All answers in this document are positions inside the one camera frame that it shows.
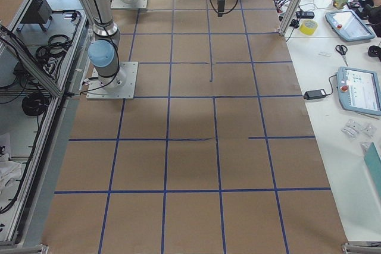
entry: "yellow tape roll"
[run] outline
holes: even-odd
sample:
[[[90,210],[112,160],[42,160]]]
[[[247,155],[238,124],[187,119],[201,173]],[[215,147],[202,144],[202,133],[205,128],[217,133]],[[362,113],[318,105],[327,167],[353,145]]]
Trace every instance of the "yellow tape roll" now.
[[[317,23],[314,20],[304,20],[299,30],[306,35],[312,35],[316,28]]]

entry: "brown paper floor covering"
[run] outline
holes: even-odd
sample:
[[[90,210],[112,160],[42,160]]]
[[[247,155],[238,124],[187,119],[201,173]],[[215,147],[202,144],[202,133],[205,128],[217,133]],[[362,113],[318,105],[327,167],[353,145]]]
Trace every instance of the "brown paper floor covering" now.
[[[121,61],[139,62],[136,97],[80,99],[49,252],[341,253],[272,0],[240,0],[223,18],[208,0],[149,0],[114,18]]]

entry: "scissors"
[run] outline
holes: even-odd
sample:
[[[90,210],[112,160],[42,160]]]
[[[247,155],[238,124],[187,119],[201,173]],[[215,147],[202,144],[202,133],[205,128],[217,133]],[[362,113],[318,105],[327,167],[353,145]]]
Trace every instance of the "scissors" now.
[[[336,52],[338,52],[343,57],[345,65],[349,67],[348,63],[346,62],[346,56],[345,56],[347,51],[348,51],[348,48],[345,45],[336,45]]]

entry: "tablet screen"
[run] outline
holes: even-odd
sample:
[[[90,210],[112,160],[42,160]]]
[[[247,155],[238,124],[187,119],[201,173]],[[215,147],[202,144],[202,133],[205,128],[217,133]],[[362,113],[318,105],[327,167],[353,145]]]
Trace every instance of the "tablet screen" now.
[[[377,88],[372,73],[346,70],[349,104],[356,108],[380,111]]]
[[[350,37],[362,37],[370,34],[350,11],[335,13],[332,16],[338,24],[342,25],[341,30],[347,32]]]

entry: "white mounting plate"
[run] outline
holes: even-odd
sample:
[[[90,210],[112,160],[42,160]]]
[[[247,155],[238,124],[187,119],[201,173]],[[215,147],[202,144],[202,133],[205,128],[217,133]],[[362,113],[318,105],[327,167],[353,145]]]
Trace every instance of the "white mounting plate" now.
[[[88,100],[109,100],[109,99],[133,99],[135,93],[136,76],[138,74],[138,62],[120,62],[120,68],[124,69],[127,74],[125,83],[122,86],[106,90],[103,87],[93,92],[86,94]],[[93,70],[92,77],[97,77],[97,71]],[[91,81],[89,84],[90,89],[100,87],[101,83],[98,80]]]
[[[111,9],[112,10],[133,10],[133,9],[146,9],[148,0],[137,0],[132,3],[125,3],[122,0],[112,0]]]

